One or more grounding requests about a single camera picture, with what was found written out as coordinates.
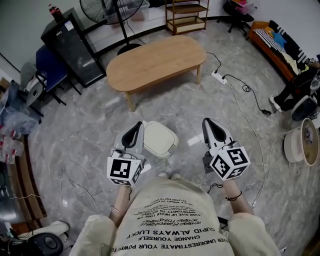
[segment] person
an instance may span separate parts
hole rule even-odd
[[[69,255],[279,256],[235,181],[224,181],[223,188],[234,212],[228,237],[204,190],[179,174],[169,179],[160,173],[130,201],[131,188],[120,185],[109,218],[90,216]]]
[[[319,75],[319,61],[311,63],[309,65],[309,69],[300,73],[297,77],[289,81],[278,96],[271,95],[269,97],[270,102],[279,112],[292,110],[298,103],[298,101],[301,100],[304,96],[310,96],[310,85],[320,79],[320,77],[317,77]],[[295,97],[287,99],[290,94],[295,95]]]

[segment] orange couch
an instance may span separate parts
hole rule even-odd
[[[294,77],[296,77],[296,74],[293,73],[293,71],[290,69],[290,67],[287,66],[286,63],[284,63],[266,44],[262,39],[257,35],[254,30],[256,29],[263,29],[265,27],[269,26],[269,22],[265,21],[255,21],[253,22],[251,29],[249,31],[248,38],[251,39],[256,45],[258,45],[269,57],[270,59],[277,65],[277,67],[280,69],[280,71],[283,73],[285,78],[290,81]]]

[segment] bracelet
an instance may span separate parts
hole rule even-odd
[[[242,195],[242,191],[240,190],[240,195],[236,196],[236,197],[232,197],[232,198],[229,198],[229,197],[226,197],[225,199],[227,199],[228,201],[236,201],[238,197],[240,197]]]
[[[114,209],[118,214],[120,214],[122,217],[124,217],[124,215],[117,208],[115,208],[113,205],[111,205],[111,210],[112,209]]]

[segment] beige t-shirt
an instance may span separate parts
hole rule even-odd
[[[280,255],[257,216],[235,214],[228,227],[226,238],[200,187],[157,177],[132,196],[118,229],[105,216],[89,217],[70,255]]]

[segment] fan base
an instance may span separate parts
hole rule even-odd
[[[141,46],[141,45],[138,44],[138,43],[130,43],[130,44],[122,47],[122,48],[118,51],[118,55],[123,54],[123,53],[125,53],[125,52],[127,52],[127,51],[130,51],[130,50],[132,50],[132,49],[134,49],[134,48],[137,48],[137,47],[139,47],[139,46]]]

